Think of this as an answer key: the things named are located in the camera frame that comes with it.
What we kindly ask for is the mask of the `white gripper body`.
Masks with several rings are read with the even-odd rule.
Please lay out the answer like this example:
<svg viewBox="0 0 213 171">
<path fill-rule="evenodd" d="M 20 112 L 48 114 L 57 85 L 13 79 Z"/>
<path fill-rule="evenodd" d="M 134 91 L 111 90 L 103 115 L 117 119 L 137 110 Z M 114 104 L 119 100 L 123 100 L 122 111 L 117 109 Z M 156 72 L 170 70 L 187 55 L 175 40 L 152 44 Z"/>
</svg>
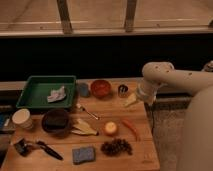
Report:
<svg viewBox="0 0 213 171">
<path fill-rule="evenodd" d="M 147 81 L 146 79 L 142 79 L 137 85 L 136 94 L 140 100 L 147 103 L 149 106 L 152 106 L 156 100 L 157 90 L 158 87 L 155 84 Z"/>
</svg>

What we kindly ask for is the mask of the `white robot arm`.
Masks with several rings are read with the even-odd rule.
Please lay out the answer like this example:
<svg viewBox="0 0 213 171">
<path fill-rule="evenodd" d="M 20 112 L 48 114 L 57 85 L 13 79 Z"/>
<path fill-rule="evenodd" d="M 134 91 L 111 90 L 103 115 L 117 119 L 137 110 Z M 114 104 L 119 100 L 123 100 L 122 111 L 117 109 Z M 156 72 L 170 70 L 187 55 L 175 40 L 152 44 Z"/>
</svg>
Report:
<svg viewBox="0 0 213 171">
<path fill-rule="evenodd" d="M 138 101 L 152 105 L 163 86 L 192 96 L 184 119 L 176 171 L 213 171 L 213 72 L 176 70 L 170 62 L 149 62 L 124 106 Z"/>
</svg>

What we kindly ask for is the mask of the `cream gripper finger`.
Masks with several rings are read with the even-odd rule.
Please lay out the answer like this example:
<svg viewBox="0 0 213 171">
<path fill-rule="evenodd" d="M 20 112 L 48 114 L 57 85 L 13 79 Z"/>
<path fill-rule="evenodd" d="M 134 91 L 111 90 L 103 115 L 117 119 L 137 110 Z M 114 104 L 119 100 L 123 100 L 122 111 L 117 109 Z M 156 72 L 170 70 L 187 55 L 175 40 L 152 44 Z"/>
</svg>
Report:
<svg viewBox="0 0 213 171">
<path fill-rule="evenodd" d="M 132 93 L 131 95 L 128 96 L 128 98 L 124 102 L 124 106 L 128 107 L 134 103 L 137 102 L 137 96 L 135 93 Z"/>
</svg>

